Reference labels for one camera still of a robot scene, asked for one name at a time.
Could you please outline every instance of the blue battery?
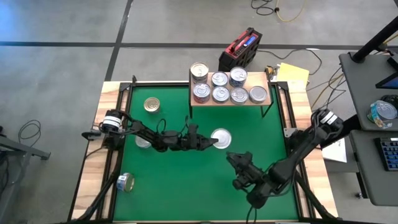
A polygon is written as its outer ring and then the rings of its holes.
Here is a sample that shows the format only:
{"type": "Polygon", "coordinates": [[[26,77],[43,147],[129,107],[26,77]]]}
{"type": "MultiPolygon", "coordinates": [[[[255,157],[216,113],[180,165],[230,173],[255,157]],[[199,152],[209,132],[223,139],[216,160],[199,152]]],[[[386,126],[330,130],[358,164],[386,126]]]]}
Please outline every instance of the blue battery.
{"type": "Polygon", "coordinates": [[[248,41],[246,41],[246,43],[243,44],[243,47],[247,47],[249,46],[251,43],[253,43],[253,41],[256,39],[255,36],[250,37],[250,39],[248,41]]]}
{"type": "Polygon", "coordinates": [[[234,67],[231,69],[231,78],[229,84],[232,87],[242,87],[248,77],[248,72],[242,67],[234,67]]]}

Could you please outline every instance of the green tabletop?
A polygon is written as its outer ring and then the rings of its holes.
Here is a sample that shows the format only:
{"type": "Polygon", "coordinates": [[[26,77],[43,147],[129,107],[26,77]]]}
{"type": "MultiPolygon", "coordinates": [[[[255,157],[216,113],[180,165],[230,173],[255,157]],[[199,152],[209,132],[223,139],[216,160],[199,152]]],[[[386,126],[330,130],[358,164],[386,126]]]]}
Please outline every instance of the green tabletop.
{"type": "MultiPolygon", "coordinates": [[[[134,87],[131,115],[146,126],[156,129],[164,118],[166,129],[179,131],[188,114],[188,87],[134,87]],[[157,114],[149,114],[143,107],[152,96],[160,100],[157,114]]],[[[232,186],[235,173],[226,160],[226,151],[250,151],[253,163],[263,169],[286,157],[277,103],[265,118],[261,118],[257,106],[195,107],[190,122],[198,124],[198,132],[208,137],[217,128],[227,129],[232,135],[231,145],[227,149],[212,146],[205,151],[161,153],[151,147],[137,147],[135,136],[128,136],[121,172],[134,174],[136,179],[132,192],[118,192],[115,221],[246,219],[250,205],[245,193],[232,186]]],[[[293,190],[270,198],[257,211],[258,220],[297,217],[293,190]]]]}

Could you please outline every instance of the concrete floor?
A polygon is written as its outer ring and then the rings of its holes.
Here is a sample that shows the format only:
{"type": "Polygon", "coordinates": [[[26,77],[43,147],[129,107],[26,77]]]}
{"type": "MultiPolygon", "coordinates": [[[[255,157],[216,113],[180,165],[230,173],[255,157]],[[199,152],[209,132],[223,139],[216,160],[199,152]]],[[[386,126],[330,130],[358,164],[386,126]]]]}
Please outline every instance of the concrete floor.
{"type": "MultiPolygon", "coordinates": [[[[115,43],[127,0],[2,0],[0,42],[115,43]]],[[[280,1],[282,16],[296,14],[301,1],[280,1]]],[[[134,0],[125,43],[230,43],[247,27],[263,33],[262,44],[362,45],[397,15],[393,0],[308,0],[292,23],[275,15],[258,16],[243,0],[134,0]]],[[[218,67],[223,49],[121,48],[111,80],[186,80],[188,67],[206,62],[218,67]]],[[[55,223],[67,219],[90,128],[113,48],[0,46],[0,124],[11,139],[30,119],[42,122],[36,147],[52,152],[47,162],[32,159],[22,183],[13,222],[55,223]]],[[[278,55],[290,50],[272,49],[278,55]]],[[[327,81],[347,50],[317,50],[323,65],[310,85],[327,81]]],[[[281,60],[258,53],[249,71],[261,71],[281,60]]],[[[286,63],[314,71],[316,58],[292,54],[286,63]]],[[[313,103],[322,89],[308,92],[313,103]]],[[[314,106],[321,106],[328,92],[314,106]]],[[[347,91],[330,108],[346,119],[354,114],[347,91]]],[[[346,174],[330,176],[337,209],[343,218],[396,223],[398,208],[353,200],[358,183],[346,174]]]]}

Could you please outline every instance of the tin can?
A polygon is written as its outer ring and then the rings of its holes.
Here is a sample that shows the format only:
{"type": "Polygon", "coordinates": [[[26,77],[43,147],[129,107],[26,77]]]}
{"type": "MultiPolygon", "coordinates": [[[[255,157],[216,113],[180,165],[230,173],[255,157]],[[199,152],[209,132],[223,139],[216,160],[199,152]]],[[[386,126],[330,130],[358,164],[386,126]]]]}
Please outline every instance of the tin can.
{"type": "Polygon", "coordinates": [[[116,181],[116,188],[122,190],[123,192],[130,192],[134,186],[134,176],[129,173],[124,173],[120,175],[116,181]]]}
{"type": "Polygon", "coordinates": [[[210,86],[204,83],[199,83],[193,86],[193,99],[197,103],[206,103],[210,99],[210,86]]]}
{"type": "Polygon", "coordinates": [[[136,144],[138,147],[143,148],[143,149],[147,149],[151,146],[151,143],[149,141],[146,141],[145,139],[136,136],[136,144]]]}
{"type": "Polygon", "coordinates": [[[209,67],[203,62],[195,62],[189,72],[194,83],[206,83],[209,67]]]}
{"type": "Polygon", "coordinates": [[[244,68],[234,67],[231,69],[231,78],[229,78],[229,84],[232,87],[242,87],[247,78],[248,72],[244,68]]]}
{"type": "Polygon", "coordinates": [[[253,103],[262,103],[267,98],[267,90],[261,86],[254,86],[249,91],[249,99],[253,103]]]}
{"type": "Polygon", "coordinates": [[[225,87],[218,86],[213,89],[213,100],[216,103],[225,103],[229,99],[229,90],[225,87]]]}
{"type": "Polygon", "coordinates": [[[144,108],[149,113],[157,113],[160,110],[160,101],[158,98],[149,97],[144,102],[144,108]]]}
{"type": "Polygon", "coordinates": [[[388,121],[397,117],[397,108],[388,102],[377,100],[371,104],[367,117],[379,128],[390,128],[392,123],[388,121]]]}
{"type": "Polygon", "coordinates": [[[234,88],[231,91],[231,101],[236,105],[243,105],[248,98],[248,92],[244,88],[234,88]]]}
{"type": "Polygon", "coordinates": [[[231,133],[224,128],[214,130],[211,134],[211,138],[218,139],[218,142],[213,144],[217,149],[225,149],[232,141],[231,133]]]}
{"type": "Polygon", "coordinates": [[[211,76],[211,83],[214,87],[216,86],[226,86],[228,83],[228,76],[224,72],[215,72],[211,76]]]}

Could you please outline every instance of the wooden table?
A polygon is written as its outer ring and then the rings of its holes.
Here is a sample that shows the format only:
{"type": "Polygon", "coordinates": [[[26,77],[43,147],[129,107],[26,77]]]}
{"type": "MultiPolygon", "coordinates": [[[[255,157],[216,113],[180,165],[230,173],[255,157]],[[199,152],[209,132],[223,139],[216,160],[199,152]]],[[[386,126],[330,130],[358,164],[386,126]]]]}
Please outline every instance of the wooden table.
{"type": "MultiPolygon", "coordinates": [[[[98,109],[95,116],[95,125],[102,122],[105,112],[114,109],[116,106],[119,86],[121,82],[104,82],[101,91],[101,98],[99,99],[98,109]]],[[[293,107],[296,125],[299,129],[305,129],[310,126],[311,109],[305,91],[305,85],[302,81],[289,81],[289,95],[293,107]]],[[[280,90],[282,98],[282,105],[284,107],[285,121],[287,127],[290,126],[288,119],[287,101],[284,92],[280,90]]],[[[122,105],[125,105],[126,98],[123,99],[122,105]]],[[[94,151],[101,145],[102,139],[98,139],[89,143],[87,153],[94,151]]],[[[73,210],[71,210],[72,218],[78,218],[84,213],[86,208],[90,205],[93,199],[101,188],[101,181],[103,178],[104,164],[106,160],[106,150],[92,154],[83,164],[83,172],[78,183],[78,193],[75,200],[73,210]]],[[[321,150],[313,150],[304,160],[307,170],[308,181],[313,193],[317,196],[323,206],[334,216],[337,217],[337,210],[333,199],[333,194],[330,188],[328,174],[326,172],[325,163],[323,161],[321,150]]],[[[110,191],[107,194],[103,216],[107,216],[110,191]]],[[[306,199],[300,191],[300,199],[303,206],[305,216],[308,216],[308,209],[306,199]]]]}

